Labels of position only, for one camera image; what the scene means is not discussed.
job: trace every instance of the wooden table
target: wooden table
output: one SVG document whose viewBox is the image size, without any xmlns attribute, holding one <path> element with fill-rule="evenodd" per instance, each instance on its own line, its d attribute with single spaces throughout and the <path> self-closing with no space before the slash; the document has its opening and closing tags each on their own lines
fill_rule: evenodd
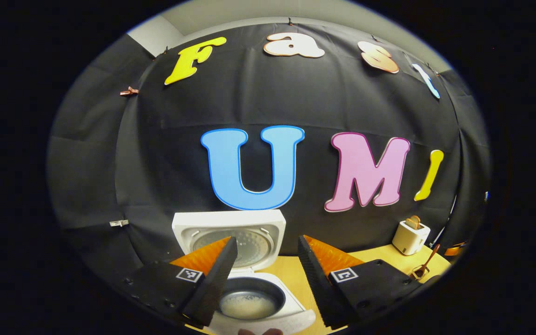
<svg viewBox="0 0 536 335">
<path fill-rule="evenodd" d="M 381 259 L 405 274 L 410 274 L 412 269 L 425 263 L 430 254 L 431 249 L 423 246 L 418 253 L 411 256 L 404 256 L 392 244 L 349 253 L 349 255 L 357 257 L 362 261 Z M 429 273 L 419 281 L 421 283 L 426 282 L 434 275 L 442 274 L 448 269 L 449 262 L 445 260 L 444 257 L 436 254 L 431 261 L 429 261 L 427 267 L 429 268 Z M 306 309 L 313 309 L 315 311 L 315 322 L 309 328 L 297 333 L 298 335 L 326 335 L 332 333 L 332 330 L 329 327 L 325 327 L 322 322 L 322 316 L 320 315 L 317 305 L 315 304 L 315 299 L 311 294 L 311 289 L 307 282 L 305 272 L 303 271 L 302 264 L 299 261 L 299 257 L 279 256 L 273 265 L 258 272 L 267 272 L 279 277 Z M 196 330 L 205 334 L 213 334 L 197 328 Z"/>
</svg>

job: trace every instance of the hand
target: hand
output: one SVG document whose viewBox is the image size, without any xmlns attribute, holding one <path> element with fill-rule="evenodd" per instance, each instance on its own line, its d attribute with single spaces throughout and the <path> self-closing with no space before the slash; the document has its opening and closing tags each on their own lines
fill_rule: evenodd
<svg viewBox="0 0 536 335">
<path fill-rule="evenodd" d="M 239 329 L 239 332 L 237 333 L 237 335 L 255 335 L 255 334 L 247 329 Z M 262 335 L 282 335 L 282 331 L 280 329 L 270 328 L 264 331 Z"/>
</svg>

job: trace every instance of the blue letter u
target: blue letter u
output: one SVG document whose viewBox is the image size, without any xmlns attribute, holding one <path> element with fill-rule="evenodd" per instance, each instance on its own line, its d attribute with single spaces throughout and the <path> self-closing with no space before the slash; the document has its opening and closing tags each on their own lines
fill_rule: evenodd
<svg viewBox="0 0 536 335">
<path fill-rule="evenodd" d="M 247 133 L 241 129 L 217 129 L 202 135 L 214 193 L 232 208 L 278 208 L 291 199 L 295 190 L 295 150 L 305 132 L 299 127 L 274 126 L 264 128 L 260 137 L 272 147 L 272 186 L 263 192 L 252 192 L 241 181 L 240 147 L 247 142 Z"/>
</svg>

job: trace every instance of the pink letter m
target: pink letter m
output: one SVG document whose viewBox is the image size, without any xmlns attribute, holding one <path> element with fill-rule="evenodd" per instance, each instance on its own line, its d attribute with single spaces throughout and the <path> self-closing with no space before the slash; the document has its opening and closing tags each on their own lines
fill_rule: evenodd
<svg viewBox="0 0 536 335">
<path fill-rule="evenodd" d="M 356 132 L 341 132 L 332 136 L 332 146 L 339 153 L 338 179 L 332 199 L 326 201 L 328 212 L 343 212 L 353 208 L 353 183 L 362 207 L 374 197 L 379 185 L 381 191 L 374 197 L 374 205 L 387 206 L 400 199 L 400 180 L 404 161 L 410 150 L 408 140 L 393 137 L 386 145 L 378 164 L 369 148 L 368 139 Z"/>
</svg>

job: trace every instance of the orange soft finger pad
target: orange soft finger pad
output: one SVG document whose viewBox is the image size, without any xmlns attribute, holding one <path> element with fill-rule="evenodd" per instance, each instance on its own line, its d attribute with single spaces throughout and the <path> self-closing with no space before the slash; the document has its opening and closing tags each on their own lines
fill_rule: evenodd
<svg viewBox="0 0 536 335">
<path fill-rule="evenodd" d="M 364 263 L 364 261 L 361 261 L 342 250 L 338 250 L 329 244 L 318 241 L 315 238 L 311 238 L 307 235 L 304 235 L 303 237 L 309 244 L 311 251 L 315 254 L 315 258 L 317 258 L 317 261 L 320 263 L 326 276 L 332 271 L 350 268 Z"/>
<path fill-rule="evenodd" d="M 210 243 L 195 252 L 188 253 L 183 257 L 171 261 L 171 264 L 182 268 L 202 271 L 207 276 L 229 239 L 230 237 L 225 237 L 222 240 Z"/>
</svg>

